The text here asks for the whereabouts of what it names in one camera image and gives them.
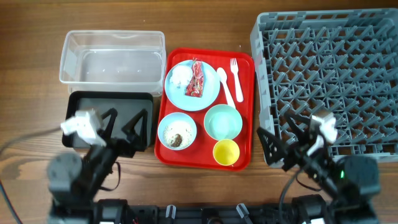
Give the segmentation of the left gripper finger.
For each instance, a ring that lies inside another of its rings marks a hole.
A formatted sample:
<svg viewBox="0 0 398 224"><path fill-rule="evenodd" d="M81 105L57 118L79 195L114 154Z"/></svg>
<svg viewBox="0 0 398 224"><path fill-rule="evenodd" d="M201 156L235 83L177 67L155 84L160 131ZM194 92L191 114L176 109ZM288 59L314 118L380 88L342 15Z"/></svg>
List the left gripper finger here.
<svg viewBox="0 0 398 224"><path fill-rule="evenodd" d="M103 120L105 120L107 117L109 117L109 121L108 121L105 129L100 129L98 132L99 136L102 137L104 140L111 139L111 135L113 132L114 123L115 123L117 115L118 115L118 112L115 108L111 108L101 115L101 118Z"/></svg>
<svg viewBox="0 0 398 224"><path fill-rule="evenodd" d="M122 127L127 142L134 151L143 152L147 147L147 118L147 110L142 109Z"/></svg>

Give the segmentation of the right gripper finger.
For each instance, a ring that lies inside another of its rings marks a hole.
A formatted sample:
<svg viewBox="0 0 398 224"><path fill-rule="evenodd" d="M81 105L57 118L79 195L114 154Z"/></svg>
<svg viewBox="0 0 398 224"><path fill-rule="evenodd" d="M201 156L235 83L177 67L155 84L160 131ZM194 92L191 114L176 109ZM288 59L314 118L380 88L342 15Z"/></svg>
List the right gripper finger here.
<svg viewBox="0 0 398 224"><path fill-rule="evenodd" d="M299 142L304 142L304 140L308 139L308 134L305 133L302 129L300 129L296 122L306 124L307 126L310 124L310 119L299 114L294 114L292 112L286 111L283 115L284 119L288 123L289 127L292 129L292 132L297 136Z"/></svg>
<svg viewBox="0 0 398 224"><path fill-rule="evenodd" d="M256 132L261 142L267 165L272 165L286 157L286 143L282 142L281 139L276 138L272 133L262 127L258 127Z"/></svg>

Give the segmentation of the light blue bowl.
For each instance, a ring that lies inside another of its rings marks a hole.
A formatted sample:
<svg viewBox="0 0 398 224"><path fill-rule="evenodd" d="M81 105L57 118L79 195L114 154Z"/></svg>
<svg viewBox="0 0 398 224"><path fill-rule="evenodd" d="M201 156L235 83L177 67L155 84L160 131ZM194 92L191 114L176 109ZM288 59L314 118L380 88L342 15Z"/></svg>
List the light blue bowl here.
<svg viewBox="0 0 398 224"><path fill-rule="evenodd" d="M164 134L163 134L163 132L164 132L164 130L165 130L165 127L166 127L168 124L170 124L171 122L173 122L173 121L186 121L186 122L189 123L190 126L192 127L194 138L193 138L192 143L191 143L189 146L191 146L191 145L193 144L193 142L194 142L194 140L195 140L195 138L196 138L196 136L197 136L197 126L196 126L194 120L193 120L189 115L187 115L187 114L185 114L185 113L181 113L181 112L170 113L170 114L168 114L167 116L165 116L165 117L160 121L160 123L159 123L159 125L158 125L157 135L158 135L158 138L159 138L161 144L162 144L163 146L165 146L167 149L171 149L171 150L173 150L173 151L181 151L181 150L184 150L184 149L188 148L189 146L186 147L186 148L183 148L183 149L172 149L172 148L166 146L166 143L165 143L165 140L164 140Z"/></svg>

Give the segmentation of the rice and food scraps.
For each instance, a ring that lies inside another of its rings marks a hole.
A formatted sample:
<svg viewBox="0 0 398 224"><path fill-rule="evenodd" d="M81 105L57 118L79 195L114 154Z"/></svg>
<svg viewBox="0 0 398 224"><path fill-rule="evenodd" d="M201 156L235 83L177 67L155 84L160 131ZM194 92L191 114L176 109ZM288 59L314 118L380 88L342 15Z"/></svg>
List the rice and food scraps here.
<svg viewBox="0 0 398 224"><path fill-rule="evenodd" d="M193 129L186 121L173 121L163 132L166 146L172 149L183 149L193 141Z"/></svg>

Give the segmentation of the yellow cup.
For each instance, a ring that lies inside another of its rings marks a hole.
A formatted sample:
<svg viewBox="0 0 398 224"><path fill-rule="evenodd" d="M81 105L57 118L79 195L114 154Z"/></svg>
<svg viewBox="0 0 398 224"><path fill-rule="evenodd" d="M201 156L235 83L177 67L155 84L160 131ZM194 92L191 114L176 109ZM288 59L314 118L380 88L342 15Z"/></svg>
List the yellow cup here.
<svg viewBox="0 0 398 224"><path fill-rule="evenodd" d="M213 158L222 166L231 166L237 162L240 157L240 148L236 142L231 139L218 141L213 148Z"/></svg>

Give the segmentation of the white napkin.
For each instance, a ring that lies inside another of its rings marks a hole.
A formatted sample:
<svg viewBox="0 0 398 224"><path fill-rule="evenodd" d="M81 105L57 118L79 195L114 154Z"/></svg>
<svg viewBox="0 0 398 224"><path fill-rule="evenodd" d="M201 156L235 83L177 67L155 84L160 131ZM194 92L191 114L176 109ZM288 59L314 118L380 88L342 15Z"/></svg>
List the white napkin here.
<svg viewBox="0 0 398 224"><path fill-rule="evenodd" d="M177 65L172 70L172 76L170 77L171 84L175 85L177 88L187 86L192 79L193 72L192 69L186 65Z"/></svg>

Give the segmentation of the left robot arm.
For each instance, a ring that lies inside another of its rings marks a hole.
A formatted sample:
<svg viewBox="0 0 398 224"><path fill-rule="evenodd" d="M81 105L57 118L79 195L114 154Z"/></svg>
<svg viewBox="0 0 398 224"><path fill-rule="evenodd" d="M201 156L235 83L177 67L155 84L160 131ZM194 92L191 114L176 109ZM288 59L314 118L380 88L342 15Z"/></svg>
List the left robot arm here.
<svg viewBox="0 0 398 224"><path fill-rule="evenodd" d="M105 178L119 166L119 157L134 157L147 147L148 112L141 110L121 129L124 139L112 137L118 112L103 114L94 109L78 110L61 124L64 135L77 134L90 145L85 157L63 153L47 166L49 190L53 197L49 223L137 223L138 217L126 200L94 197Z"/></svg>

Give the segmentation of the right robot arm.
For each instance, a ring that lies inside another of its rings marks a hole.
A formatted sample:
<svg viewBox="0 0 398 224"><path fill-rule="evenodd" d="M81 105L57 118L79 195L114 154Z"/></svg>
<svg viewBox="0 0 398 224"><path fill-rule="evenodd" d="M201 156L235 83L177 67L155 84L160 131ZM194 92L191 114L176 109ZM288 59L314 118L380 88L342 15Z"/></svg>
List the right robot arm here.
<svg viewBox="0 0 398 224"><path fill-rule="evenodd" d="M334 161L327 152L338 139L336 117L322 111L306 118L285 112L284 118L297 137L288 144L269 131L258 128L265 160L271 165L282 161L288 171L298 171L285 184L274 219L277 223L378 223L371 200L381 191L379 170L375 159L366 156L345 156ZM332 199L326 202L321 195L295 197L290 204L284 199L300 173L306 173Z"/></svg>

